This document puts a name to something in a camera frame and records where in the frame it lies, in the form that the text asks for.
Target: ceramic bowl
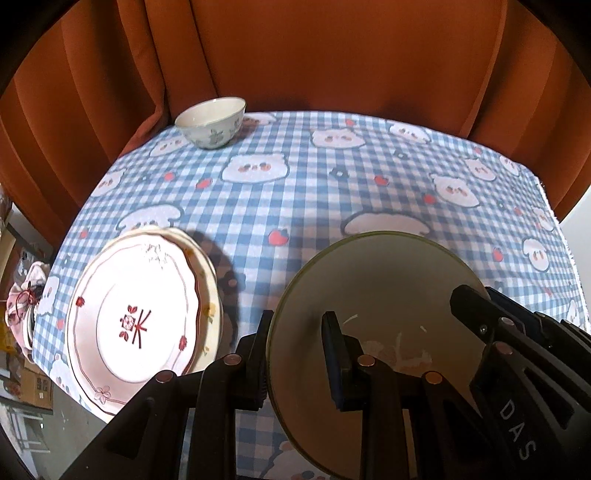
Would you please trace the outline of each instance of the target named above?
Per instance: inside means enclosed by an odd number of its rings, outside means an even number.
[[[485,344],[451,313],[462,284],[488,296],[453,253],[402,232],[351,236],[298,272],[275,309],[267,362],[272,405],[304,457],[338,478],[359,478],[362,413],[340,412],[330,396],[320,337],[328,310],[364,353],[417,377],[440,371],[473,403],[469,383]]]
[[[245,108],[244,98],[215,98],[187,108],[174,124],[197,147],[219,148],[240,130]]]

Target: plate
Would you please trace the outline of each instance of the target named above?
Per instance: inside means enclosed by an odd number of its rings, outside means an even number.
[[[339,478],[359,478],[361,412],[330,397],[320,319],[334,310],[342,331],[397,371],[440,371],[473,405],[469,383],[484,343],[453,317],[449,299],[467,284],[488,297],[458,257],[423,237],[370,232],[331,245],[293,278],[267,341],[269,396],[292,445]]]
[[[33,350],[33,329],[35,325],[35,308],[33,306],[27,307],[22,316],[22,341],[25,348]]]
[[[103,249],[66,319],[72,373],[93,412],[110,419],[156,372],[187,371],[198,315],[196,278],[177,245],[144,234]]]
[[[201,309],[200,316],[200,332],[202,334],[199,337],[200,343],[196,349],[196,359],[187,373],[205,370],[215,360],[219,342],[222,339],[223,329],[223,307],[217,290],[215,267],[199,244],[189,234],[175,227],[160,228],[154,225],[145,225],[111,240],[106,244],[106,247],[113,245],[123,238],[145,233],[161,235],[177,244],[185,253],[191,270],[196,274],[195,277],[199,285],[200,298],[203,298],[203,308]]]

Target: table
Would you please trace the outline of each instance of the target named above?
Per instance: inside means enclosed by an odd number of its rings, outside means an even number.
[[[295,273],[344,236],[426,236],[531,310],[589,328],[574,263],[538,178],[470,141],[337,112],[249,113],[215,151],[174,128],[123,156],[65,238],[39,307],[33,357],[83,406],[63,353],[76,281],[110,239],[155,224],[187,231],[217,272],[219,355],[256,330]],[[291,447],[269,403],[236,418],[238,474],[325,475]]]

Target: stack of plates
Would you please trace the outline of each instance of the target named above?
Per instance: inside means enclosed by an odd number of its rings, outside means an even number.
[[[66,352],[82,399],[108,422],[157,372],[205,369],[221,333],[210,259],[183,231],[149,226],[86,266],[68,309]]]

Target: screw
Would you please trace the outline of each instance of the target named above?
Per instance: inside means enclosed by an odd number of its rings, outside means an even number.
[[[513,349],[505,342],[496,342],[495,347],[497,351],[503,355],[511,355],[513,353]]]
[[[371,355],[359,355],[357,363],[362,367],[372,367],[375,365],[375,358]]]
[[[174,372],[170,370],[162,370],[156,374],[156,382],[168,383],[174,378]]]
[[[441,382],[443,382],[443,377],[438,372],[427,372],[425,374],[425,380],[427,380],[427,383],[430,383],[431,385],[439,385]]]
[[[242,362],[242,357],[237,353],[229,353],[223,358],[226,365],[237,365]]]

